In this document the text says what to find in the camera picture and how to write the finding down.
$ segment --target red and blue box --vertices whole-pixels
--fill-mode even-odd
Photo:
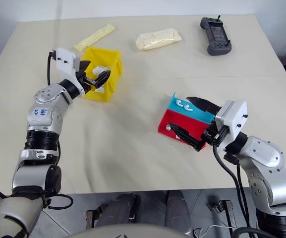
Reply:
[[[192,103],[177,98],[174,93],[158,126],[158,132],[175,140],[184,142],[176,136],[172,129],[170,129],[169,122],[171,122],[189,131],[192,137],[201,140],[201,135],[213,121],[214,117],[215,115],[212,113],[204,112]]]

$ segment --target gray controller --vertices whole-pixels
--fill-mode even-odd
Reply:
[[[203,17],[200,22],[202,29],[206,30],[209,46],[208,53],[212,56],[226,55],[232,49],[232,44],[223,28],[223,22],[218,18]]]

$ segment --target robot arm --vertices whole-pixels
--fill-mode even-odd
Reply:
[[[247,174],[256,206],[258,228],[277,237],[286,237],[286,168],[284,153],[270,141],[249,138],[240,129],[248,117],[245,101],[227,101],[223,107],[196,97],[187,98],[203,111],[215,114],[198,141],[183,128],[170,123],[174,132],[200,151],[204,143],[224,150],[229,162],[238,161]]]
[[[50,197],[59,193],[61,170],[57,165],[62,119],[72,100],[90,91],[90,84],[101,86],[110,71],[89,80],[84,70],[89,61],[67,50],[51,53],[63,81],[35,94],[28,113],[27,136],[13,176],[12,195],[0,200],[0,237],[26,237],[33,230],[40,212],[49,206]]]

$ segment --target sealed plastic bag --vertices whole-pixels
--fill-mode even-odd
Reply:
[[[140,34],[136,40],[136,46],[141,51],[151,50],[171,43],[181,41],[178,32],[169,28],[162,31],[148,32]]]

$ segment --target white wire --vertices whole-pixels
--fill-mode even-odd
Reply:
[[[236,227],[226,227],[226,226],[219,226],[219,225],[211,225],[211,226],[209,226],[209,227],[207,228],[206,232],[204,232],[203,235],[201,235],[201,233],[202,233],[202,231],[203,231],[203,228],[196,228],[196,229],[194,229],[194,230],[193,230],[193,234],[194,234],[194,236],[195,236],[196,238],[202,238],[202,237],[204,237],[204,236],[208,233],[208,231],[209,231],[209,229],[210,229],[211,227],[236,228]]]

